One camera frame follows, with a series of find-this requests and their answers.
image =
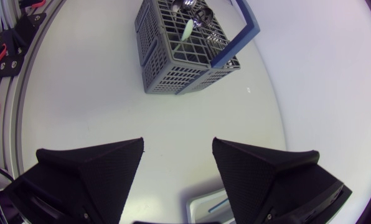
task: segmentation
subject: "wall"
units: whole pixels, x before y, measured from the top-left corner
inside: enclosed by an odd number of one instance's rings
[[[353,194],[333,223],[355,223],[371,196],[371,12],[362,0],[248,0],[290,151]]]

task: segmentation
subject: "white surface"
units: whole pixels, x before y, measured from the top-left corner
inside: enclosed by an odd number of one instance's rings
[[[289,151],[353,191],[333,223],[355,223],[371,197],[371,12],[361,0],[248,0]]]
[[[242,28],[224,1],[208,1],[226,34]],[[285,150],[275,95],[253,42],[242,69],[182,96],[143,91],[134,19],[141,0],[71,0],[53,21],[32,69],[22,120],[27,170],[35,151],[144,137],[121,223],[187,221],[186,201],[222,187],[215,136]]]

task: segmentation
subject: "metal frame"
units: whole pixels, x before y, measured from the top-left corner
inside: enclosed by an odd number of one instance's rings
[[[29,47],[20,74],[16,77],[0,78],[0,168],[6,169],[14,178],[24,172],[21,144],[22,109],[29,75],[44,35],[64,2],[65,0],[47,0],[44,6],[28,13],[28,16],[46,13],[47,17]],[[15,25],[20,12],[17,8],[18,2],[1,0],[0,5],[2,12],[5,12],[2,13],[3,23]]]

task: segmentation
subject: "white table surface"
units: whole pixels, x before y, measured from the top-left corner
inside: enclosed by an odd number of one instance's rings
[[[232,39],[242,27],[224,0],[208,0]],[[141,0],[70,0],[50,26],[27,86],[25,170],[39,148],[65,150],[144,138],[121,223],[181,223],[186,200],[222,187],[212,140],[286,150],[275,94],[255,44],[242,69],[204,91],[147,95],[134,19]]]

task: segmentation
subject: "black bracket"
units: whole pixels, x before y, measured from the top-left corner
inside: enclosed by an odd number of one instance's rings
[[[0,54],[6,49],[5,56],[0,58],[0,78],[21,72],[25,55],[46,16],[46,13],[22,16],[15,28],[0,33]]]

